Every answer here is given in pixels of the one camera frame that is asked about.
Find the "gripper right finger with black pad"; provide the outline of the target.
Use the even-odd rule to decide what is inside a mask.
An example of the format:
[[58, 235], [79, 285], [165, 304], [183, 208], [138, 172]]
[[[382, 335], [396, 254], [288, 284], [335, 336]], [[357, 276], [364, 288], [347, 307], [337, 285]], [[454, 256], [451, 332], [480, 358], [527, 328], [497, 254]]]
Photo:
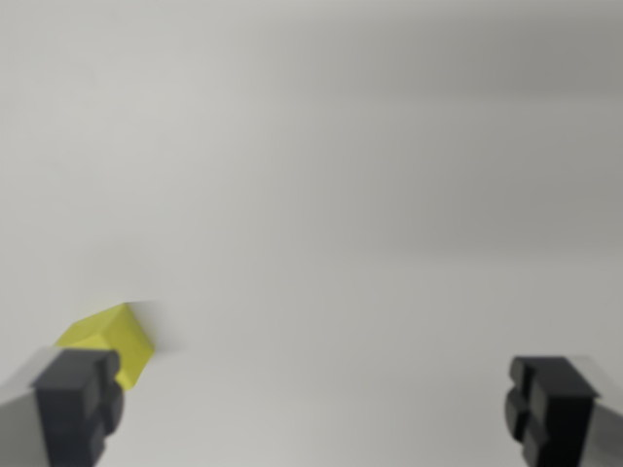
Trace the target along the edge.
[[622, 385], [594, 360], [516, 356], [505, 423], [529, 466], [620, 466]]

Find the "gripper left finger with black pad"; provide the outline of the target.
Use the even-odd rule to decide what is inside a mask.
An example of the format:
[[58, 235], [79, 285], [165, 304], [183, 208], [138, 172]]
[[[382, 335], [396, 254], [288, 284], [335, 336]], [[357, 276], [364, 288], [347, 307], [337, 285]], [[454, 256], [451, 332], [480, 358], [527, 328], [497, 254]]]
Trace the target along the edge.
[[94, 466], [125, 396], [114, 350], [49, 346], [1, 383], [3, 466]]

